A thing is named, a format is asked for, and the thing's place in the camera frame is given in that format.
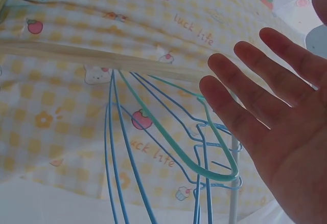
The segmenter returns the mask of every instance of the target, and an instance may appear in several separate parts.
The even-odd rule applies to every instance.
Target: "green object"
[[[202,175],[206,178],[215,180],[215,181],[219,181],[219,182],[230,182],[235,180],[238,176],[239,176],[239,169],[237,167],[237,164],[235,162],[235,159],[233,158],[233,156],[231,155],[228,147],[226,146],[223,138],[220,136],[219,132],[217,131],[217,129],[215,128],[211,118],[210,118],[210,114],[208,111],[208,108],[204,102],[204,97],[198,94],[193,94],[191,92],[188,92],[189,94],[193,94],[194,96],[197,97],[197,100],[204,106],[205,109],[205,114],[208,120],[208,123],[211,127],[211,129],[213,130],[216,138],[218,139],[226,157],[227,160],[230,164],[231,167],[231,174],[218,174],[215,172],[212,172],[210,170],[204,169],[201,166],[197,165],[196,163],[194,163],[192,161],[192,159],[189,158],[189,156],[182,150],[182,148],[179,147],[179,145],[176,143],[176,141],[169,135],[169,133],[165,130],[165,128],[160,124],[160,122],[152,115],[152,113],[150,112],[150,110],[147,108],[146,104],[141,100],[141,98],[137,95],[137,93],[134,91],[134,89],[132,88],[132,86],[129,84],[129,82],[126,80],[126,78],[124,77],[124,75],[121,73],[121,71],[118,71],[121,78],[123,79],[123,81],[125,82],[126,86],[128,87],[128,89],[130,90],[130,92],[132,93],[132,95],[134,96],[134,98],[137,100],[137,102],[141,105],[143,111],[145,111],[147,113],[147,115],[149,116],[149,118],[152,120],[153,124],[157,127],[157,129],[160,131],[160,133],[162,134],[162,136],[166,139],[166,141],[170,144],[170,146],[174,149],[174,151],[177,153],[177,155],[183,160],[183,162],[190,168],[192,169],[194,172],[196,172],[199,175]],[[185,90],[177,85],[173,85],[174,87],[178,87],[182,90]]]

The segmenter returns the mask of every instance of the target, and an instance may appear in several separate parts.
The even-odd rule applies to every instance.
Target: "finger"
[[[209,58],[208,65],[219,80],[233,91],[256,118],[272,127],[287,112],[289,106],[245,76],[221,54]]]
[[[313,88],[299,77],[247,42],[237,43],[234,52],[252,71],[265,80],[277,96],[291,106],[298,105],[314,92]]]
[[[327,61],[324,58],[312,54],[272,28],[263,28],[260,38],[299,76],[316,87],[320,86],[322,76],[327,71]]]
[[[315,9],[320,20],[327,25],[327,0],[312,0],[312,6]]]
[[[250,154],[269,129],[238,104],[227,89],[212,76],[200,81],[200,90],[214,112]]]

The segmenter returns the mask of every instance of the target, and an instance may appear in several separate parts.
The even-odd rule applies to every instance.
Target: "yellow checkered fabric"
[[[5,20],[0,24],[1,38],[56,42],[186,65],[196,70],[206,70],[208,56],[221,52],[263,85],[236,58],[232,51],[234,44],[239,40],[249,41],[279,61],[259,40],[258,31],[263,26],[274,27],[301,44],[301,39],[282,20],[273,17],[259,0],[9,0],[2,14]],[[107,198],[103,133],[110,70],[72,64],[69,60],[56,62],[51,56],[48,59],[2,56],[0,65],[0,180],[21,175],[78,194]],[[121,104],[131,114],[141,116],[140,105],[118,73],[116,77]],[[129,74],[126,77],[173,138],[196,160],[195,143],[188,139],[177,120],[133,77]],[[205,119],[195,98],[158,81],[152,82],[193,116]],[[176,84],[199,92],[197,85]],[[194,136],[199,136],[194,121],[169,100],[163,97],[162,100],[183,119]],[[129,196],[127,202],[141,205],[118,113],[115,107],[113,110],[121,187]],[[193,211],[195,184],[187,181],[180,167],[144,131],[137,129],[126,113],[123,117],[150,202],[156,208]],[[154,126],[149,131],[176,157]],[[205,134],[215,142],[209,128]],[[230,143],[230,137],[224,137]],[[209,156],[227,164],[219,148],[211,150]],[[239,208],[240,213],[248,214],[273,197],[246,152],[241,153],[240,161],[244,187]],[[195,181],[195,174],[181,164]],[[111,156],[109,166],[113,172]],[[213,166],[212,170],[221,169]],[[111,180],[115,185],[113,174]],[[212,194],[215,211],[228,213],[229,191],[214,188]],[[203,210],[205,198],[202,194]]]

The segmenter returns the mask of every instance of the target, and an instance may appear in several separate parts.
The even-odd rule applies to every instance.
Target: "metal pole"
[[[233,93],[231,93],[231,95],[237,101],[237,96]],[[238,164],[239,153],[237,152],[237,150],[239,148],[239,141],[234,136],[231,137],[231,148],[233,150],[231,154],[234,157],[236,164]],[[231,182],[232,187],[237,187],[238,184],[239,184],[238,178]],[[230,204],[229,204],[229,222],[228,222],[229,224],[237,223],[238,202],[239,202],[239,191],[231,190]]]

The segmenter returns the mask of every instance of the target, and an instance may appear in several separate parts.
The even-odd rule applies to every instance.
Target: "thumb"
[[[312,5],[320,20],[327,25],[327,0],[312,0]]]

